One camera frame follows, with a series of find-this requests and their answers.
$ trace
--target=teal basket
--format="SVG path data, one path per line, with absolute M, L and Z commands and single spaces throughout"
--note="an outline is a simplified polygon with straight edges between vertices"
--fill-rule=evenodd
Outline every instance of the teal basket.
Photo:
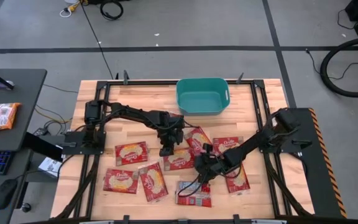
M 177 83 L 177 103 L 183 115 L 217 115 L 230 104 L 229 86 L 222 78 L 185 78 Z

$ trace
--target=wooden table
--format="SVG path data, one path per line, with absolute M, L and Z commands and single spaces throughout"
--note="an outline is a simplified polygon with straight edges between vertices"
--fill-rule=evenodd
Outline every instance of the wooden table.
M 72 129 L 83 124 L 85 103 L 94 99 L 96 82 L 81 82 Z M 279 108 L 287 107 L 280 80 L 266 79 L 264 82 L 272 113 Z M 230 85 L 229 90 L 231 104 L 220 115 L 187 116 L 185 118 L 189 123 L 201 126 L 210 140 L 231 136 L 244 136 L 244 139 L 248 139 L 257 130 L 249 85 Z M 262 97 L 260 93 L 258 94 L 259 100 L 262 102 Z M 113 86 L 109 100 L 143 110 L 167 110 L 179 113 L 175 85 Z M 185 134 L 191 130 L 191 128 L 185 129 Z M 106 125 L 106 131 L 106 147 L 99 163 L 92 220 L 122 220 L 124 215 L 130 215 L 131 220 L 232 219 L 233 214 L 239 214 L 240 218 L 274 217 L 265 164 L 263 156 L 258 150 L 251 152 L 243 162 L 250 183 L 249 192 L 244 195 L 229 195 L 224 178 L 218 176 L 210 182 L 212 208 L 175 205 L 174 191 L 177 181 L 193 180 L 197 176 L 195 169 L 163 172 L 169 195 L 157 203 L 146 202 L 140 181 L 136 195 L 103 191 L 106 169 L 113 168 L 116 164 L 114 146 L 146 141 L 150 149 L 148 162 L 126 165 L 118 169 L 136 170 L 139 166 L 152 161 L 161 161 L 158 156 L 161 145 L 157 139 L 156 131 L 146 128 L 143 124 L 124 119 L 110 121 Z M 177 148 L 181 147 L 188 147 L 186 141 L 177 146 Z M 281 155 L 281 160 L 288 188 L 302 206 L 313 213 L 302 163 L 286 154 Z M 83 156 L 74 156 L 62 167 L 51 217 L 58 215 L 76 192 L 82 162 Z M 280 211 L 284 214 L 281 193 L 278 187 L 276 190 Z M 87 194 L 83 197 L 81 215 L 85 214 L 86 200 Z

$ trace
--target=yellow and black hazard tape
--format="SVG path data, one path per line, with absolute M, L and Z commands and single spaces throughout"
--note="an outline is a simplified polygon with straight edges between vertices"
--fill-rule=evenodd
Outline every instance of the yellow and black hazard tape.
M 338 205 L 339 205 L 339 208 L 341 209 L 342 216 L 344 218 L 347 218 L 346 211 L 345 211 L 345 206 L 343 205 L 341 194 L 339 193 L 339 189 L 338 189 L 338 184 L 336 183 L 336 179 L 335 179 L 335 176 L 334 176 L 333 167 L 331 166 L 331 161 L 329 160 L 329 157 L 328 157 L 326 145 L 324 144 L 324 141 L 323 141 L 323 135 L 321 134 L 320 128 L 318 126 L 316 113 L 311 108 L 309 108 L 309 110 L 310 110 L 310 114 L 311 114 L 311 117 L 312 117 L 313 122 L 314 122 L 314 128 L 316 130 L 318 140 L 320 142 L 320 148 L 321 148 L 321 151 L 323 152 L 324 160 L 325 160 L 326 165 L 327 165 L 328 174 L 329 174 L 329 177 L 331 178 L 331 183 L 333 185 L 336 200 L 338 201 Z

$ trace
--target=cracker package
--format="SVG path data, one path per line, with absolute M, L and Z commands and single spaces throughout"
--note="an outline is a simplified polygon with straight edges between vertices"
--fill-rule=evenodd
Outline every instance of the cracker package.
M 116 166 L 147 161 L 146 142 L 116 146 Z
M 213 153 L 215 155 L 220 155 L 224 151 L 240 146 L 244 143 L 243 137 L 231 137 L 231 138 L 214 138 L 212 140 L 214 143 Z
M 19 105 L 21 105 L 21 103 L 0 104 L 0 130 L 12 129 L 17 107 Z
M 165 181 L 158 162 L 141 167 L 139 169 L 139 175 L 148 202 L 158 201 L 168 195 L 168 190 L 165 186 Z
M 234 177 L 238 174 L 239 168 L 227 174 L 228 177 Z M 241 164 L 241 173 L 236 178 L 226 177 L 226 185 L 229 193 L 242 194 L 243 191 L 249 190 L 249 183 L 244 165 Z
M 204 143 L 212 144 L 201 128 L 195 128 L 191 132 L 187 133 L 185 135 L 185 139 L 189 146 L 194 149 L 196 156 L 198 156 L 201 152 L 204 152 Z
M 136 194 L 139 172 L 107 169 L 103 190 Z
M 190 185 L 190 181 L 178 181 L 177 191 L 175 193 L 175 203 L 178 205 L 196 205 L 203 207 L 212 207 L 211 201 L 211 187 L 209 184 L 203 184 L 200 189 L 196 191 L 193 195 L 189 197 L 179 197 L 178 193 L 181 189 L 184 189 L 186 186 Z M 189 186 L 186 190 L 180 192 L 180 195 L 191 194 L 200 186 L 200 183 L 194 183 Z
M 176 149 L 172 156 L 164 156 L 164 170 L 178 170 L 194 167 L 195 153 L 190 147 L 185 149 Z

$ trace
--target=black hose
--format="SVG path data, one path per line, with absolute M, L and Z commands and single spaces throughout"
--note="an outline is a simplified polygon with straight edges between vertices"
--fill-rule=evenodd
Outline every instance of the black hose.
M 117 5 L 117 6 L 120 8 L 121 11 L 120 11 L 120 13 L 118 14 L 118 16 L 112 16 L 112 15 L 110 15 L 108 12 L 104 12 L 104 11 L 103 11 L 104 5 L 106 5 L 106 4 L 108 4 L 108 3 L 113 3 L 113 4 Z M 117 0 L 105 0 L 105 1 L 103 1 L 102 4 L 100 5 L 100 13 L 102 14 L 102 16 L 103 16 L 105 19 L 114 21 L 114 20 L 116 20 L 116 19 L 119 19 L 119 18 L 122 16 L 122 14 L 124 13 L 124 8 L 123 8 L 122 4 L 121 4 L 119 1 L 117 1 Z
M 328 68 L 328 63 L 329 61 L 341 50 L 347 48 L 347 47 L 351 47 L 353 45 L 357 45 L 358 44 L 358 39 L 354 39 L 348 42 L 345 42 L 341 45 L 339 45 L 337 48 L 335 48 L 334 50 L 330 51 L 327 56 L 324 58 L 323 62 L 321 62 L 321 67 L 320 67 L 320 74 L 321 74 L 321 79 L 323 80 L 323 83 L 327 86 L 327 88 L 329 88 L 331 91 L 342 95 L 342 96 L 347 96 L 347 97 L 353 97 L 353 98 L 358 98 L 358 92 L 353 92 L 353 91 L 346 91 L 343 90 L 341 88 L 339 88 L 338 86 L 336 86 L 329 78 L 328 73 L 327 73 L 327 68 Z

